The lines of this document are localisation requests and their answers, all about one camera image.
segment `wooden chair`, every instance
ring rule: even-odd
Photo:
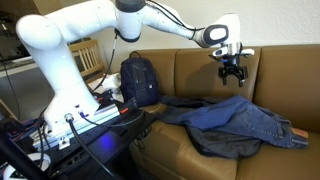
[[[86,84],[103,76],[106,70],[97,40],[71,44],[69,49]]]

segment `couch cushion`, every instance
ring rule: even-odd
[[[144,139],[145,148],[132,146],[135,161],[160,179],[229,180],[236,176],[237,161],[200,155],[182,126],[156,121]]]
[[[175,95],[174,64],[178,49],[139,50],[142,57],[148,58],[157,75],[159,92],[166,95]]]
[[[284,180],[320,178],[320,134],[309,133],[308,149],[285,149],[264,145],[253,157],[238,163],[238,180]]]
[[[320,45],[263,47],[253,102],[320,133]]]
[[[240,58],[240,66],[247,66],[249,76],[243,87],[239,87],[239,81],[233,75],[229,75],[227,85],[223,85],[222,79],[218,76],[218,69],[223,67],[223,63],[208,56],[212,54],[214,48],[180,50],[177,53],[175,65],[176,95],[178,97],[229,97],[241,94],[252,100],[260,47],[253,49],[255,50],[254,56]]]

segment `white wall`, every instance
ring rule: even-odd
[[[236,13],[240,17],[244,46],[320,43],[319,0],[155,0],[176,9],[184,22],[197,28],[208,26],[221,15]],[[95,33],[110,61],[113,29]],[[193,41],[144,27],[136,43],[118,38],[112,70],[136,49],[198,48]]]

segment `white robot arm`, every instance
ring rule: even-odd
[[[91,0],[45,16],[27,15],[17,23],[17,33],[51,87],[55,97],[44,113],[51,136],[68,128],[65,116],[81,121],[79,112],[92,117],[99,104],[88,91],[67,43],[105,28],[114,28],[127,42],[139,39],[143,25],[180,35],[207,48],[221,44],[213,56],[240,54],[240,24],[236,14],[226,14],[204,29],[186,25],[165,5],[144,0]]]

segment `wire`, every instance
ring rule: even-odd
[[[149,2],[151,2],[151,3],[153,3],[153,4],[155,4],[155,5],[157,5],[157,6],[159,6],[159,7],[161,7],[163,10],[165,10],[167,13],[169,13],[175,20],[172,19],[170,16],[168,16],[167,13],[165,13],[164,11],[162,11],[162,9],[160,9],[160,8],[157,7],[157,6],[154,6],[156,9],[158,9],[159,11],[161,11],[165,16],[167,16],[167,18],[169,18],[172,22],[176,23],[176,24],[179,25],[179,26],[182,26],[182,27],[184,27],[184,28],[186,28],[186,29],[188,29],[188,30],[194,31],[194,32],[204,29],[204,28],[200,28],[200,29],[197,29],[197,28],[193,28],[193,29],[192,29],[192,28],[188,28],[179,18],[177,18],[174,14],[172,14],[172,12],[170,12],[168,9],[166,9],[165,7],[163,7],[161,4],[159,4],[159,3],[157,3],[157,2],[154,2],[154,1],[152,1],[152,0],[147,0],[147,1],[149,1]]]
[[[41,128],[41,117],[44,113],[44,111],[47,109],[44,108],[41,113],[39,114],[39,118],[38,118],[38,134],[39,134],[39,138],[40,138],[40,153],[41,153],[41,156],[40,156],[40,164],[39,164],[39,167],[41,168],[42,167],[42,162],[43,162],[43,156],[44,156],[44,147],[43,147],[43,142],[42,142],[42,135],[41,135],[41,131],[40,131],[40,128]]]
[[[77,139],[77,141],[79,142],[79,144],[82,146],[82,148],[90,155],[90,157],[92,159],[94,159],[113,179],[118,179],[116,178],[116,175],[114,175],[91,151],[90,149],[81,141],[77,130],[75,129],[74,125],[73,125],[73,119],[66,119],[67,122],[70,125],[71,131],[74,135],[74,137]]]
[[[106,73],[103,75],[102,80],[101,80],[101,81],[99,82],[99,84],[92,90],[92,92],[95,92],[95,91],[102,85],[102,83],[104,82],[104,80],[106,79],[107,75],[108,75],[109,72],[110,72],[111,65],[112,65],[112,62],[113,62],[113,57],[114,57],[114,54],[115,54],[115,51],[116,51],[117,37],[118,37],[118,34],[116,34],[116,36],[114,37],[114,43],[113,43],[113,49],[112,49],[112,54],[111,54],[111,60],[110,60],[110,64],[109,64],[109,66],[108,66],[108,69],[107,69]]]
[[[94,124],[94,125],[96,125],[96,126],[104,126],[104,127],[120,127],[120,126],[128,125],[128,124],[131,124],[131,123],[135,122],[136,120],[140,119],[140,117],[141,117],[142,115],[144,115],[144,111],[142,111],[138,117],[134,118],[134,119],[131,120],[131,121],[128,121],[128,122],[125,122],[125,123],[121,123],[121,124],[105,125],[105,124],[98,124],[98,123],[92,122],[92,121],[90,121],[89,119],[87,119],[83,114],[80,114],[80,116],[81,116],[85,121],[87,121],[88,123]]]
[[[18,108],[18,117],[17,117],[17,118],[20,119],[20,116],[21,116],[20,103],[19,103],[19,101],[18,101],[16,91],[14,90],[13,85],[12,85],[12,83],[11,83],[11,80],[10,80],[10,77],[9,77],[9,73],[8,73],[8,69],[7,69],[7,66],[6,66],[6,63],[4,63],[4,62],[2,62],[2,61],[0,61],[0,62],[3,64],[3,67],[4,67],[4,70],[5,70],[5,72],[6,72],[6,76],[7,76],[8,82],[9,82],[9,84],[10,84],[10,87],[11,87],[12,92],[13,92],[14,99],[15,99],[16,104],[17,104],[17,108]]]
[[[10,138],[13,139],[14,141],[19,141],[21,139],[24,139],[24,138],[28,137],[31,133],[33,133],[37,129],[37,127],[38,127],[38,123],[35,122],[31,126],[26,127],[27,132],[12,135]]]
[[[46,125],[47,125],[47,123],[44,122],[43,128],[42,128],[42,133],[43,133],[43,136],[44,136],[44,140],[46,141],[46,144],[47,144],[47,146],[48,146],[49,156],[50,156],[50,158],[51,158],[51,163],[49,164],[49,169],[48,169],[48,176],[50,176],[50,173],[51,173],[51,169],[52,169],[54,160],[53,160],[53,156],[52,156],[52,149],[51,149],[50,143],[49,143],[49,141],[48,141],[47,136],[45,135],[45,127],[46,127]]]
[[[161,103],[159,103],[159,105],[156,109],[150,110],[150,111],[148,111],[148,113],[154,113],[154,112],[158,111],[160,108],[161,108]]]

